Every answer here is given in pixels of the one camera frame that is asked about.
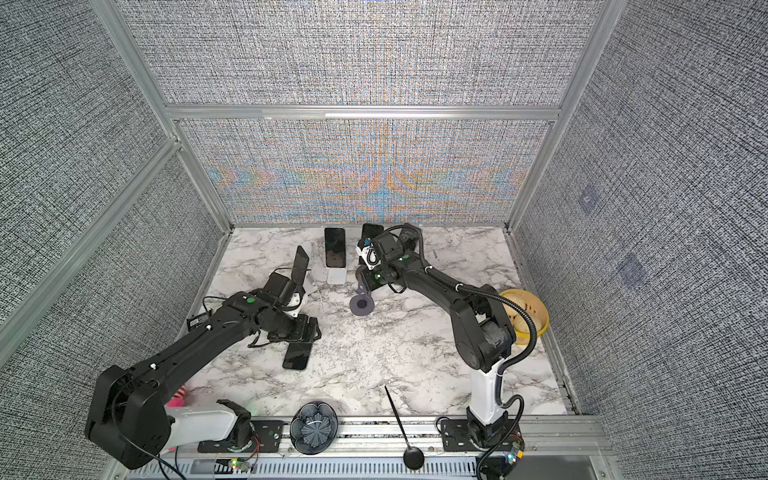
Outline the purple round phone stand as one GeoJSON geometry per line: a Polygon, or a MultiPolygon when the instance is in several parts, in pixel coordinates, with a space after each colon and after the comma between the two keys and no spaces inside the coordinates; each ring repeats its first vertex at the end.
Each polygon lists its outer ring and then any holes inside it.
{"type": "Polygon", "coordinates": [[[368,316],[374,311],[374,299],[364,283],[358,284],[355,295],[349,301],[349,309],[358,317],[368,316]]]}

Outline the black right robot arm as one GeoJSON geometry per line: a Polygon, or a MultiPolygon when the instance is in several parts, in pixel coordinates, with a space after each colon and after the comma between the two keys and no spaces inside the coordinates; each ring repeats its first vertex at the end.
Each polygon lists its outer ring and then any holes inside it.
{"type": "Polygon", "coordinates": [[[412,290],[447,312],[456,350],[472,370],[468,435],[481,449],[501,442],[514,430],[508,409],[517,401],[503,398],[503,377],[535,350],[531,315],[490,285],[476,287],[438,270],[424,257],[423,234],[414,225],[365,236],[356,251],[362,262],[356,276],[365,292],[383,286],[396,293],[412,290]]]}

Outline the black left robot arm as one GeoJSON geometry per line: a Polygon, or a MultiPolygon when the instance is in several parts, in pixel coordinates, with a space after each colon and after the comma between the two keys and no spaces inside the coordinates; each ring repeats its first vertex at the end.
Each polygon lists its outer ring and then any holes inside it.
{"type": "Polygon", "coordinates": [[[85,437],[129,469],[189,443],[229,440],[243,447],[251,438],[243,407],[220,401],[210,409],[174,413],[167,404],[220,353],[260,332],[274,343],[312,343],[322,336],[317,318],[290,314],[262,290],[237,292],[161,352],[127,369],[104,370],[96,380],[85,437]]]}

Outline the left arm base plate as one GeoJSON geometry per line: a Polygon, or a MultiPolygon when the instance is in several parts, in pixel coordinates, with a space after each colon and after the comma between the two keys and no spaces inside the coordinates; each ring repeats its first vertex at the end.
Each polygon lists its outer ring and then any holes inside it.
{"type": "Polygon", "coordinates": [[[285,422],[281,420],[252,420],[252,432],[243,446],[236,446],[231,440],[203,441],[197,445],[198,453],[245,454],[259,450],[260,453],[277,453],[280,449],[285,422]]]}

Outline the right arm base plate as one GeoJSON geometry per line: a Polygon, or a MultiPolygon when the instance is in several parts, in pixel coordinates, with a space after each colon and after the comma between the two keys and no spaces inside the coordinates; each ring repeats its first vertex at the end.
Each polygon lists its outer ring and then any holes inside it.
{"type": "Polygon", "coordinates": [[[518,426],[510,431],[512,425],[513,420],[511,418],[490,426],[483,426],[466,419],[449,419],[448,417],[441,417],[436,421],[436,428],[443,449],[451,453],[488,450],[496,445],[505,434],[508,436],[498,449],[502,451],[519,449],[524,446],[524,440],[518,426]]]}

